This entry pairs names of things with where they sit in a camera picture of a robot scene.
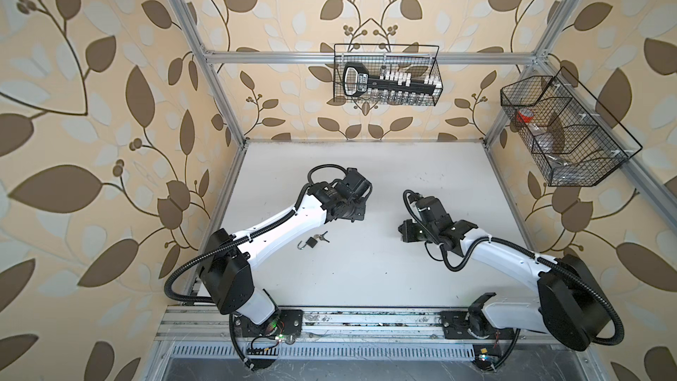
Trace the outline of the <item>black padlock front keys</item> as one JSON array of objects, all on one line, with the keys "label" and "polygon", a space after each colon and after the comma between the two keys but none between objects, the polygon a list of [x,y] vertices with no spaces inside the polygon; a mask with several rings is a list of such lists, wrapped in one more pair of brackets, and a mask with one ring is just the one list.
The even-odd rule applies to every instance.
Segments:
[{"label": "black padlock front keys", "polygon": [[324,231],[324,233],[322,233],[322,234],[315,234],[314,236],[310,236],[305,241],[299,241],[299,243],[297,245],[297,249],[298,250],[303,250],[303,249],[306,249],[306,248],[313,249],[319,243],[329,243],[330,241],[326,238],[327,234],[328,234],[328,232]]}]

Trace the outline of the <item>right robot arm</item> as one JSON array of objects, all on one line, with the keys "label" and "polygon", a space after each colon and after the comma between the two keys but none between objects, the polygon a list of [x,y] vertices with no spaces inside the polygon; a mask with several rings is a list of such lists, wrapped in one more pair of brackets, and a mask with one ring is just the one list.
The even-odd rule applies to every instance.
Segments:
[{"label": "right robot arm", "polygon": [[398,228],[403,242],[437,247],[437,261],[452,273],[477,261],[532,292],[518,298],[487,292],[466,308],[463,317],[443,319],[446,329],[477,340],[499,341],[502,332],[512,333],[511,342],[499,356],[481,353],[474,361],[478,370],[496,372],[503,367],[523,331],[549,334],[574,351],[585,351],[592,344],[612,347],[623,342],[622,319],[582,259],[534,252],[493,236],[468,220],[453,220],[434,196],[404,190],[402,199],[410,215]]}]

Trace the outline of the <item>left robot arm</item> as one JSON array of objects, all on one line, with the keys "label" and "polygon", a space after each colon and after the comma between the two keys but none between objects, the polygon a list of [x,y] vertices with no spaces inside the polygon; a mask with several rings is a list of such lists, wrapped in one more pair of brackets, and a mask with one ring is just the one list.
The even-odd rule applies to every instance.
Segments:
[{"label": "left robot arm", "polygon": [[[180,303],[208,303],[229,317],[229,337],[244,366],[262,370],[240,348],[234,320],[245,317],[258,337],[267,338],[280,329],[280,310],[270,295],[255,286],[253,269],[274,252],[313,229],[335,220],[363,220],[373,185],[356,168],[338,164],[318,165],[308,172],[307,183],[292,206],[259,224],[229,234],[225,229],[209,237],[203,254],[178,267],[165,281],[164,294]],[[196,267],[206,296],[187,296],[174,291],[174,283]]]}]

